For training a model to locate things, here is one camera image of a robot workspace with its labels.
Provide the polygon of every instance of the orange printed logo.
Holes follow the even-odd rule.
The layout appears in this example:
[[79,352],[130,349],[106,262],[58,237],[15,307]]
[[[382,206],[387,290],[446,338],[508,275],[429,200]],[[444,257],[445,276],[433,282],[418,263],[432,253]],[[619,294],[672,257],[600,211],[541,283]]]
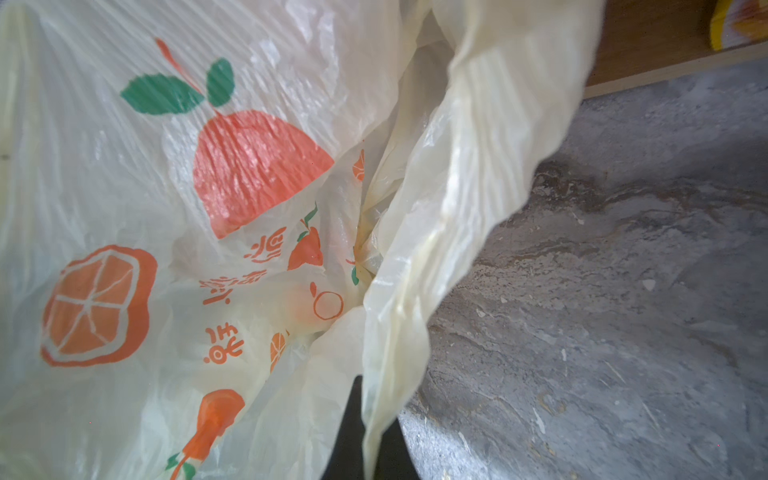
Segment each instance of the orange printed logo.
[[[272,260],[273,258],[277,258],[282,253],[283,246],[283,232],[286,231],[286,228],[283,227],[279,229],[277,232],[270,235],[270,238],[267,239],[266,235],[263,235],[261,237],[261,241],[259,243],[254,243],[253,246],[250,248],[251,250],[255,250],[254,253],[247,253],[246,255],[243,255],[243,258],[250,258],[252,262],[254,263],[266,263]],[[259,257],[264,252],[264,249],[266,248],[266,256],[264,256],[263,259],[260,259]]]
[[149,330],[156,272],[149,253],[117,245],[67,265],[43,312],[43,359],[92,366],[131,356]]
[[165,470],[173,469],[170,480],[177,480],[180,473],[186,480],[191,480],[197,473],[195,465],[200,467],[208,458],[214,442],[235,423],[235,418],[243,407],[243,397],[234,390],[216,390],[205,395],[197,413],[197,431],[181,452],[171,455],[168,459]]
[[315,227],[310,227],[310,220],[317,213],[317,204],[315,210],[309,212],[306,217],[301,219],[301,224],[306,228],[299,235],[296,246],[293,248],[290,257],[288,257],[288,270],[295,270],[304,263],[309,265],[323,266],[323,251],[320,249],[320,234]]
[[251,272],[242,277],[229,278],[228,276],[220,276],[219,278],[212,278],[206,281],[198,280],[200,288],[210,288],[211,294],[218,293],[218,295],[203,300],[203,305],[210,305],[221,300],[224,300],[224,303],[229,305],[232,300],[227,297],[232,293],[234,287],[255,283],[264,275],[266,275],[266,270]]
[[[223,365],[227,362],[227,356],[240,356],[243,354],[243,350],[239,350],[241,346],[245,343],[245,340],[237,340],[237,337],[235,335],[237,334],[237,329],[233,326],[231,326],[229,323],[224,323],[224,326],[217,326],[216,330],[219,333],[219,340],[224,340],[224,336],[226,335],[229,337],[229,342],[227,342],[227,347],[224,348],[220,345],[214,345],[210,348],[208,351],[208,356],[203,359],[205,363],[216,363],[217,365]],[[210,335],[210,342],[216,343],[216,332],[214,332],[213,329],[205,329],[205,333]]]
[[282,333],[275,333],[272,336],[272,343],[270,344],[270,359],[272,360],[272,366],[270,367],[270,373],[275,369],[277,361],[283,356],[283,351],[286,349],[286,337]]
[[218,238],[289,200],[333,166],[330,155],[309,135],[284,120],[256,110],[229,115],[217,110],[229,103],[235,90],[226,58],[210,66],[204,92],[165,42],[155,42],[181,78],[141,75],[121,97],[135,111],[149,115],[186,114],[208,101],[216,116],[197,137],[192,177]]
[[352,173],[355,175],[355,178],[357,180],[360,180],[361,182],[365,180],[366,178],[366,151],[361,150],[360,151],[360,158],[357,159],[357,162],[352,166]]
[[344,311],[344,299],[336,292],[317,293],[317,285],[310,283],[310,293],[315,298],[312,305],[317,318],[321,320],[335,320]]

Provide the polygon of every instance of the translucent plastic bag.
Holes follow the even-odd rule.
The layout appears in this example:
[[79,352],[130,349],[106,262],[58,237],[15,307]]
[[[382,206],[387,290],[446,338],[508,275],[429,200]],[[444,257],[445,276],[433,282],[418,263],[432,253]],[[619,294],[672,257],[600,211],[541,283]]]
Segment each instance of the translucent plastic bag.
[[362,373],[371,478],[601,7],[6,2],[0,476],[313,480]]

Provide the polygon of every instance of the brown wooden surface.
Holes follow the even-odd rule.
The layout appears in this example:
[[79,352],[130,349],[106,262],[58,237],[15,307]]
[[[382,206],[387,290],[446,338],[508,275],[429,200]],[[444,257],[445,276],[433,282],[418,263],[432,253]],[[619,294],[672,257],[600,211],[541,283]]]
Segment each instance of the brown wooden surface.
[[607,0],[603,36],[587,86],[714,55],[709,24],[716,2]]

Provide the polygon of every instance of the orange circle outline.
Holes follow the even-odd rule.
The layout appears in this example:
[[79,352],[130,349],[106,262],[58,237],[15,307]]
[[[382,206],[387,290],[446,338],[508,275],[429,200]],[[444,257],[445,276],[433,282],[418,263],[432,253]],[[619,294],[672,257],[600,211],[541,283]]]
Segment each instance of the orange circle outline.
[[[333,295],[338,296],[339,297],[339,301],[341,302],[341,308],[339,309],[339,312],[336,315],[334,315],[334,316],[329,316],[328,318],[320,316],[320,314],[317,312],[317,302],[319,302],[320,297],[325,295],[326,293],[332,293]],[[315,303],[313,303],[313,305],[312,305],[312,310],[315,312],[315,315],[317,316],[317,318],[319,318],[321,320],[335,320],[335,319],[339,318],[341,316],[341,314],[344,312],[344,299],[341,297],[341,295],[339,295],[336,292],[320,292],[315,297]]]
[[[139,350],[144,339],[147,338],[147,333],[149,332],[148,302],[152,287],[154,286],[155,274],[157,273],[157,261],[151,253],[140,249],[119,247],[118,245],[107,245],[106,247],[96,250],[82,260],[70,262],[65,268],[86,263],[91,258],[106,250],[122,253],[135,258],[139,262],[139,277],[136,282],[136,291],[126,309],[128,327],[125,333],[125,342],[117,351],[108,353],[107,355],[97,356],[88,360],[72,360],[68,362],[59,362],[55,360],[45,349],[45,345],[40,345],[40,355],[50,366],[93,366],[101,365],[103,363],[120,362]],[[43,311],[43,330],[45,330],[45,327],[50,321],[51,308],[53,308],[53,302],[56,298],[56,289],[59,281],[61,281],[61,278],[56,281],[54,289],[51,292],[51,298],[48,299],[48,303],[45,304],[45,310]]]

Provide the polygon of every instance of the plastic bag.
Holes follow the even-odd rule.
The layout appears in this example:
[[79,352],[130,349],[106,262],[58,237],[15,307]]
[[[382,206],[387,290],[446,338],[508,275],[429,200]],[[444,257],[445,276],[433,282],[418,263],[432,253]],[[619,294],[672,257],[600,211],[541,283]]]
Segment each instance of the plastic bag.
[[312,480],[362,373],[371,478],[601,9],[6,2],[0,474]]

